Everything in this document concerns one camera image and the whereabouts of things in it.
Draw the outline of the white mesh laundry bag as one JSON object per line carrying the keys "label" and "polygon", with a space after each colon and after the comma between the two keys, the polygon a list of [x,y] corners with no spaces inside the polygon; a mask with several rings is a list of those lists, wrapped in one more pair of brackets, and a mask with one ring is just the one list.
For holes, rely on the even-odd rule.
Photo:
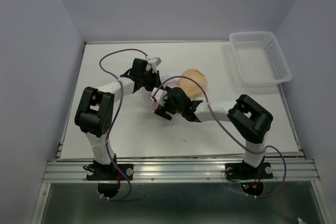
{"label": "white mesh laundry bag", "polygon": [[143,98],[146,105],[150,106],[152,109],[156,109],[159,106],[159,104],[157,104],[157,103],[155,103],[151,100],[151,93],[152,93],[152,91],[144,92],[142,94],[142,98]]}

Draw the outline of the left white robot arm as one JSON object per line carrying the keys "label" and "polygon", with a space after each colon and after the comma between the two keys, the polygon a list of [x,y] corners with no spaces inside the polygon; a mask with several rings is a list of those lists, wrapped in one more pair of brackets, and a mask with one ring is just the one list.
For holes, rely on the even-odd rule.
{"label": "left white robot arm", "polygon": [[111,162],[115,157],[108,136],[121,110],[113,111],[114,103],[122,104],[126,95],[133,94],[145,88],[153,91],[161,85],[158,66],[160,58],[135,58],[132,67],[124,74],[116,77],[116,81],[99,88],[86,87],[75,115],[75,125],[85,133],[93,152],[93,163],[99,164],[99,173],[106,179],[113,178],[117,166]]}

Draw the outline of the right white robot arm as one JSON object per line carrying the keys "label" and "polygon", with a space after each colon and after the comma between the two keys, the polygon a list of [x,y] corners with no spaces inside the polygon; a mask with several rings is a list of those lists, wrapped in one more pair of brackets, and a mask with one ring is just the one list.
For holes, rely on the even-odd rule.
{"label": "right white robot arm", "polygon": [[191,100],[179,87],[154,88],[152,100],[158,103],[154,113],[167,120],[180,114],[189,122],[230,122],[245,139],[245,156],[241,170],[253,177],[260,172],[264,160],[265,136],[270,130],[273,116],[248,95],[241,95],[235,101],[208,103],[205,100]]}

